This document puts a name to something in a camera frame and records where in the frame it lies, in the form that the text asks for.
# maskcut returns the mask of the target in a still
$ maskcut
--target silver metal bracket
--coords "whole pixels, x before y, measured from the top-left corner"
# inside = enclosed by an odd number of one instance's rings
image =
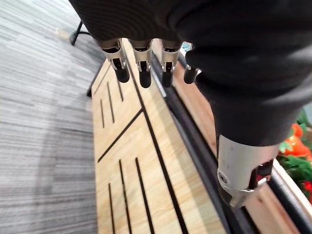
[[[151,45],[152,41],[150,42],[149,47],[135,48],[132,45],[133,53],[136,58],[136,64],[139,72],[142,72],[143,70],[150,71],[151,69],[151,56],[152,56]]]
[[[177,62],[180,49],[164,47],[163,42],[161,43],[161,47],[162,47],[162,55],[161,55],[162,71],[166,72],[168,69],[173,70],[176,67],[176,62]]]
[[[114,70],[126,69],[126,57],[121,39],[118,40],[117,47],[105,48],[103,49],[103,52]]]
[[[231,206],[243,206],[247,197],[267,182],[270,174],[261,176],[261,168],[273,162],[278,146],[244,145],[219,136],[217,176],[221,187],[232,197]]]

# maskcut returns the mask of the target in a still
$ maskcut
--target wooden surface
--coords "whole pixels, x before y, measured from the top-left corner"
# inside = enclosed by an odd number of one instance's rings
[[[216,153],[215,123],[210,105],[195,84],[184,84],[183,76],[184,68],[178,63],[174,72],[174,86],[208,145]],[[250,197],[246,208],[263,234],[298,233],[296,226],[267,184],[255,196]]]
[[[106,62],[92,87],[98,233],[225,233],[155,81],[136,90],[123,43],[129,82],[119,89]]]

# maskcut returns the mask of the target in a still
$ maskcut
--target black groove line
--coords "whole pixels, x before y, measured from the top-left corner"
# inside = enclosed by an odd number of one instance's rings
[[[150,226],[151,234],[155,234],[153,223],[152,223],[152,217],[151,217],[151,213],[150,213],[150,208],[148,207],[148,202],[147,202],[146,193],[145,193],[145,189],[144,189],[144,184],[143,184],[142,174],[141,174],[141,170],[140,170],[140,165],[138,163],[138,158],[137,157],[136,157],[136,169],[137,169],[138,179],[139,179],[140,185],[141,185],[141,190],[142,190],[142,195],[143,195],[143,200],[144,200],[144,205],[145,205],[145,210],[146,210],[148,224]]]
[[[127,194],[126,194],[126,186],[125,186],[125,181],[123,180],[121,159],[119,159],[119,168],[120,168],[121,182],[122,182],[122,187],[123,187],[123,197],[125,198],[125,208],[126,208],[126,214],[127,214],[127,222],[128,222],[129,234],[132,234],[131,223],[130,223],[130,216],[129,216],[129,209],[128,209]]]
[[[132,118],[132,120],[127,124],[127,126],[122,130],[122,132],[116,137],[116,139],[113,141],[113,143],[105,150],[105,152],[101,155],[101,157],[97,160],[97,163],[99,163],[102,158],[107,154],[107,152],[113,147],[113,145],[116,144],[116,142],[121,138],[121,136],[125,133],[125,131],[131,126],[131,124],[136,120],[136,118],[142,113],[142,109],[138,111],[138,113]]]
[[[109,204],[111,206],[112,229],[113,229],[113,234],[115,234],[115,223],[114,223],[114,212],[113,212],[113,200],[112,200],[112,193],[111,193],[111,183],[108,183],[108,192],[109,192]]]
[[[104,128],[104,113],[103,113],[103,104],[102,104],[102,99],[99,101],[101,105],[101,115],[102,115],[102,127]]]
[[[185,221],[184,221],[184,218],[183,218],[183,215],[182,215],[179,203],[177,201],[175,191],[174,191],[174,189],[172,187],[172,183],[170,181],[170,177],[169,177],[169,174],[168,174],[168,171],[167,171],[164,159],[162,158],[162,155],[161,155],[161,152],[160,152],[160,148],[159,148],[159,145],[158,145],[155,133],[153,132],[151,121],[150,121],[150,119],[149,119],[149,117],[147,115],[147,111],[146,111],[146,108],[145,108],[145,105],[144,105],[141,93],[140,93],[140,91],[138,89],[138,85],[137,85],[135,76],[133,74],[131,66],[128,66],[128,64],[127,64],[127,68],[130,71],[132,80],[133,80],[135,88],[136,88],[136,93],[137,93],[138,99],[139,99],[139,101],[141,103],[141,106],[142,106],[142,110],[143,110],[143,113],[144,113],[144,116],[145,116],[145,119],[146,119],[146,123],[147,123],[148,129],[150,131],[150,134],[151,134],[154,146],[155,146],[155,150],[157,152],[157,156],[158,156],[159,163],[161,165],[162,172],[163,172],[163,174],[165,176],[165,180],[166,180],[166,183],[167,183],[167,187],[168,187],[168,190],[169,190],[169,193],[170,193],[170,197],[171,197],[172,203],[173,203],[174,208],[175,208],[175,213],[176,213],[176,216],[177,216],[177,218],[179,220],[181,231],[182,231],[183,234],[188,234],[189,232],[187,230],[187,227],[186,227],[186,224],[185,224]]]
[[[102,81],[103,81],[104,77],[106,76],[106,74],[107,74],[108,70],[110,69],[110,67],[111,67],[111,64],[109,64],[109,66],[108,66],[108,68],[107,68],[105,74],[103,75],[103,78],[101,79],[101,81],[99,82],[99,84],[98,84],[98,86],[97,86],[97,89],[94,91],[94,95],[97,93],[98,88],[99,88],[100,85],[102,84]]]
[[[112,98],[111,98],[111,92],[109,91],[109,84],[108,84],[108,82],[107,82],[107,92],[108,92],[109,104],[111,106],[112,120],[113,120],[113,123],[115,123],[113,104],[112,104]]]
[[[117,80],[117,83],[118,83],[118,88],[119,88],[119,93],[120,93],[121,101],[123,101],[123,95],[122,95],[121,85],[120,85],[120,82],[119,82],[119,80],[117,79],[117,77],[116,77],[116,80]]]

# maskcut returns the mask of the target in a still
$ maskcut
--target striped carpet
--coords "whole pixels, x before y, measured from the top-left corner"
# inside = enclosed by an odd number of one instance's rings
[[[103,61],[67,0],[1,0],[0,234],[94,234],[91,101]]]

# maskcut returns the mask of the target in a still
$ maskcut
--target robotic hand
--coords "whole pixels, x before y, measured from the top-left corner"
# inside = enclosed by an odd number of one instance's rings
[[[133,46],[141,86],[151,84],[153,38],[162,39],[164,86],[172,83],[183,41],[185,81],[194,81],[215,119],[218,180],[240,207],[270,178],[273,159],[299,109],[312,100],[312,2],[309,0],[70,0],[111,62],[129,74],[120,38]]]

